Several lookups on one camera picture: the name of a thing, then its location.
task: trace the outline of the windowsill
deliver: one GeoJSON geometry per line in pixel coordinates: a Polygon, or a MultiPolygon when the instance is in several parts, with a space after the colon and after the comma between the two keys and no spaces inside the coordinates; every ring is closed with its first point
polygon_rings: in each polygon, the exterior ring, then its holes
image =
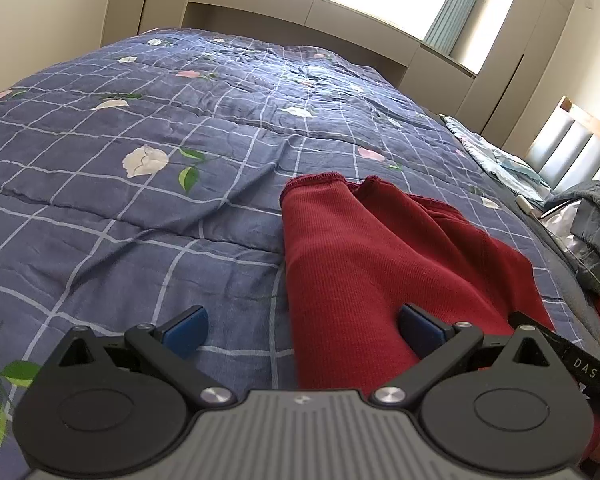
{"type": "Polygon", "coordinates": [[[475,78],[477,76],[477,74],[475,74],[474,72],[469,70],[467,67],[463,66],[461,63],[457,62],[455,59],[453,59],[449,56],[446,56],[445,54],[442,54],[441,52],[438,52],[433,47],[427,45],[426,43],[423,43],[422,40],[419,40],[418,38],[412,36],[411,34],[402,30],[400,27],[397,27],[396,25],[394,25],[391,22],[387,22],[387,21],[383,20],[382,18],[379,18],[378,16],[374,16],[372,14],[367,14],[366,12],[357,10],[353,7],[348,7],[346,5],[339,3],[336,0],[322,0],[322,1],[329,2],[332,5],[339,6],[343,9],[347,9],[350,12],[355,12],[357,14],[365,16],[366,18],[370,18],[372,20],[375,20],[376,22],[382,23],[384,26],[392,28],[393,30],[399,32],[400,34],[404,35],[405,37],[409,38],[410,40],[417,42],[422,48],[424,48],[428,52],[434,54],[435,56],[439,57],[440,59],[445,60],[446,62],[448,62],[449,64],[451,64],[452,66],[454,66],[455,68],[457,68],[458,70],[460,70],[461,72],[466,74],[467,76],[469,76],[471,78],[475,78]]]}

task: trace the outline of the headboard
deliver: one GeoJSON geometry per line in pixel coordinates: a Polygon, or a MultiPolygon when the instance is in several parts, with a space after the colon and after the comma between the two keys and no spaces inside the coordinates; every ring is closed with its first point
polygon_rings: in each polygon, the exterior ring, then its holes
{"type": "Polygon", "coordinates": [[[600,180],[600,121],[563,97],[525,160],[557,192],[600,180]]]}

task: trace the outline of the bed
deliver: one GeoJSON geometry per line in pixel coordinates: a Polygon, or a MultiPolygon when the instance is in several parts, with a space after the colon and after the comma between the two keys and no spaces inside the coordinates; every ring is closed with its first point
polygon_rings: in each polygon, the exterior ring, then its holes
{"type": "Polygon", "coordinates": [[[529,258],[557,332],[600,354],[545,245],[373,69],[309,46],[154,30],[0,94],[0,480],[27,470],[13,406],[73,324],[116,335],[201,304],[210,333],[192,366],[240,396],[293,388],[279,196],[323,171],[453,205],[529,258]]]}

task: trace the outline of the clothes pile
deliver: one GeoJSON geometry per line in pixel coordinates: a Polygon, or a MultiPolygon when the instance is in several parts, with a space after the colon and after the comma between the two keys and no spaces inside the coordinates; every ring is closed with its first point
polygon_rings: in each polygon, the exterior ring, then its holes
{"type": "Polygon", "coordinates": [[[561,208],[566,220],[560,227],[564,256],[584,290],[596,295],[600,314],[600,180],[589,180],[551,196],[544,208],[561,208]]]}
{"type": "Polygon", "coordinates": [[[487,174],[535,205],[549,196],[551,187],[524,160],[493,146],[453,117],[441,117],[448,130],[487,174]]]}

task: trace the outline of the white wall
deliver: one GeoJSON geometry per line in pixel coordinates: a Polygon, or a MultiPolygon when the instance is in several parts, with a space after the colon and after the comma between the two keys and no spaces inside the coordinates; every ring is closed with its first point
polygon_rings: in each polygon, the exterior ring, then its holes
{"type": "Polygon", "coordinates": [[[504,149],[524,156],[563,95],[600,120],[600,0],[575,0],[551,61],[504,149]]]}
{"type": "Polygon", "coordinates": [[[0,0],[0,90],[100,47],[108,0],[0,0]]]}

